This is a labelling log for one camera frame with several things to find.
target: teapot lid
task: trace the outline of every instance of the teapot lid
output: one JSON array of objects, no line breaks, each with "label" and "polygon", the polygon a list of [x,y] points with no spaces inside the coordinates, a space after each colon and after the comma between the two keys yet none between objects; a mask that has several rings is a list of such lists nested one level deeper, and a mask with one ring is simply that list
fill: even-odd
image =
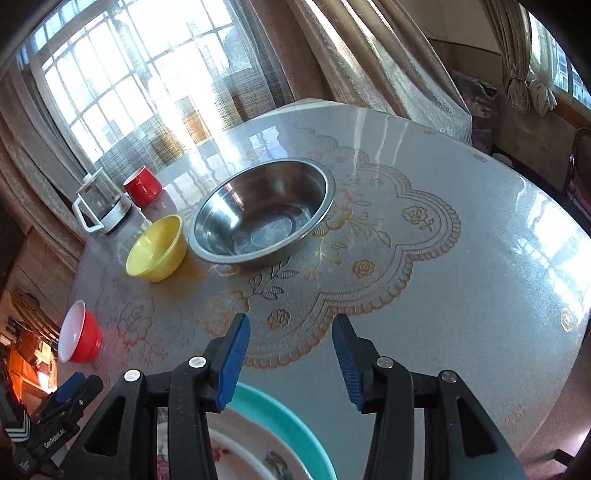
[{"label": "teapot lid", "polygon": [[96,172],[94,173],[87,173],[84,178],[82,179],[82,185],[80,186],[80,188],[78,190],[76,190],[76,194],[78,195],[82,190],[84,190],[85,188],[87,188],[87,186],[89,184],[91,184],[92,182],[94,182],[96,180],[96,178],[103,173],[103,167],[99,168]]}]

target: metal bowl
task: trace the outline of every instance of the metal bowl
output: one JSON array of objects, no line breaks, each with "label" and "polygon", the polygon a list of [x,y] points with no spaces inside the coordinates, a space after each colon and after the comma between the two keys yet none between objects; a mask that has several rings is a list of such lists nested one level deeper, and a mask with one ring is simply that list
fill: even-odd
[{"label": "metal bowl", "polygon": [[211,192],[191,222],[189,246],[211,263],[273,264],[298,250],[334,196],[335,178],[318,162],[262,163]]}]

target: teal plate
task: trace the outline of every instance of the teal plate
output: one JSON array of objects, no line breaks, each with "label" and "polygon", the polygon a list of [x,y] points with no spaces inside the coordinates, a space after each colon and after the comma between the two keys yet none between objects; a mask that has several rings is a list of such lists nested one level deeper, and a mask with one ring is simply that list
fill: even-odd
[{"label": "teal plate", "polygon": [[262,391],[239,382],[228,406],[286,442],[314,480],[337,480],[329,456],[318,439],[285,405]]}]

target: blue gripper pad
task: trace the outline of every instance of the blue gripper pad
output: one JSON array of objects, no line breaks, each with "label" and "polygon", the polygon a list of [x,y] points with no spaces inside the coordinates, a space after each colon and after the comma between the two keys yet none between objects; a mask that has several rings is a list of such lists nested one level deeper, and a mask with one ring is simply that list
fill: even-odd
[{"label": "blue gripper pad", "polygon": [[54,399],[56,403],[62,404],[70,399],[78,385],[80,385],[84,380],[86,380],[85,376],[81,372],[76,372],[73,374],[66,382],[56,390]]},{"label": "blue gripper pad", "polygon": [[243,313],[237,314],[226,333],[226,336],[229,335],[233,335],[234,339],[219,373],[216,405],[220,410],[223,410],[234,396],[248,341],[251,337],[251,321],[249,318]]},{"label": "blue gripper pad", "polygon": [[340,371],[343,374],[349,400],[357,407],[357,410],[362,411],[365,405],[363,398],[363,376],[355,359],[349,343],[346,340],[343,325],[337,316],[333,322],[333,344],[335,345],[336,356],[339,359]]}]

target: white plate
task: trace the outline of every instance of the white plate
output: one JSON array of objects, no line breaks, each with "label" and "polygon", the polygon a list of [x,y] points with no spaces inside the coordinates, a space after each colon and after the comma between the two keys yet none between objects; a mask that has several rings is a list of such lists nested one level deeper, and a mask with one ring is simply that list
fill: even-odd
[{"label": "white plate", "polygon": [[[168,423],[159,415],[158,480],[168,480]],[[207,414],[219,480],[311,480],[303,463],[279,437],[237,411]]]}]

